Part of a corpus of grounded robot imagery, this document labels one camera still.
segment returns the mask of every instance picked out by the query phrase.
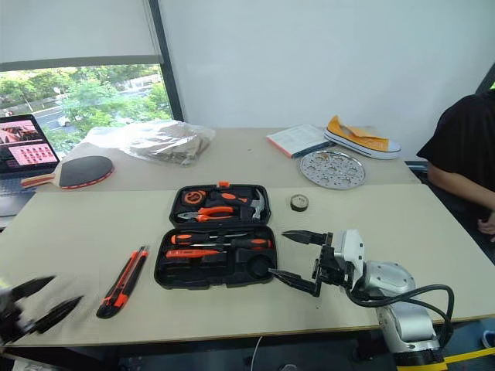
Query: black tool case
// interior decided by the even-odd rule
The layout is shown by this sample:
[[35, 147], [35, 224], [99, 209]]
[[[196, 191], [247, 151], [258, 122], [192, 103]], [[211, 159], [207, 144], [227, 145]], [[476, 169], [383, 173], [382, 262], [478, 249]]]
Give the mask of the black tool case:
[[[247, 203], [239, 200], [223, 199], [220, 193], [233, 194], [239, 199], [247, 199]], [[195, 205], [186, 205], [186, 195], [199, 195], [192, 199]], [[260, 219], [254, 220], [254, 209], [249, 200], [265, 199], [265, 207]], [[181, 213], [196, 212], [203, 208], [228, 206], [234, 208], [233, 213], [215, 213], [214, 217], [231, 216], [228, 219], [211, 219], [199, 222], [196, 218], [182, 219]], [[180, 189], [172, 206], [170, 221], [175, 229], [170, 230], [162, 239], [155, 265], [155, 280], [164, 288], [206, 289], [210, 285], [226, 284], [228, 287], [245, 286], [247, 284], [266, 283], [271, 280], [269, 268], [277, 267], [277, 249], [275, 236], [266, 225], [270, 219], [270, 203], [266, 189], [261, 185], [230, 185], [221, 182], [219, 185], [195, 185]], [[200, 243], [213, 244], [212, 247], [191, 247], [187, 244], [172, 243], [176, 235], [191, 233], [208, 233], [216, 237]], [[238, 237], [228, 235], [242, 234]], [[270, 246], [246, 248], [225, 246], [232, 240], [268, 240]], [[218, 254], [204, 257], [167, 257], [170, 250], [217, 250]]]

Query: orange pliers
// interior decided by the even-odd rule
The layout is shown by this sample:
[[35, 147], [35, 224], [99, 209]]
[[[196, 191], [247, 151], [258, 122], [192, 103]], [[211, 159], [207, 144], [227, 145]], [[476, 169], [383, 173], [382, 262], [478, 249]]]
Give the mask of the orange pliers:
[[[226, 216], [212, 216], [218, 213], [228, 213]], [[182, 219], [196, 218], [198, 222], [206, 222], [207, 220], [221, 220], [230, 219], [234, 214], [234, 208], [230, 206], [215, 206], [215, 207], [202, 207], [198, 211], [191, 211], [188, 213], [181, 213], [178, 215]]]

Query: book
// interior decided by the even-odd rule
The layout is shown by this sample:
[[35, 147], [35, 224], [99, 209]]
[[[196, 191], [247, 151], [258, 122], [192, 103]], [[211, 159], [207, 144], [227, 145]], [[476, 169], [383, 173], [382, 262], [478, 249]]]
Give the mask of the book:
[[308, 124], [282, 130], [266, 138], [290, 158], [301, 157], [331, 144], [323, 130]]

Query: ping pong paddle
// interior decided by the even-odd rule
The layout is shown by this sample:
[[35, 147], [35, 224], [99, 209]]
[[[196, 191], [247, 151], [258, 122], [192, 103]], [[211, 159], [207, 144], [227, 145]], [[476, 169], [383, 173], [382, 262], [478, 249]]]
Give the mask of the ping pong paddle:
[[21, 181], [24, 188], [53, 183], [62, 189], [91, 186], [106, 179], [114, 171], [114, 165], [104, 156], [87, 156], [62, 162], [50, 174], [33, 176]]

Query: black shirt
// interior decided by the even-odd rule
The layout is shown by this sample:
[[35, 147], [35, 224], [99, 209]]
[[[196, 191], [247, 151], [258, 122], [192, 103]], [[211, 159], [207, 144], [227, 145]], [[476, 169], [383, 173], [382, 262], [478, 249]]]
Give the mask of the black shirt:
[[464, 97], [445, 111], [418, 156], [495, 191], [495, 90]]

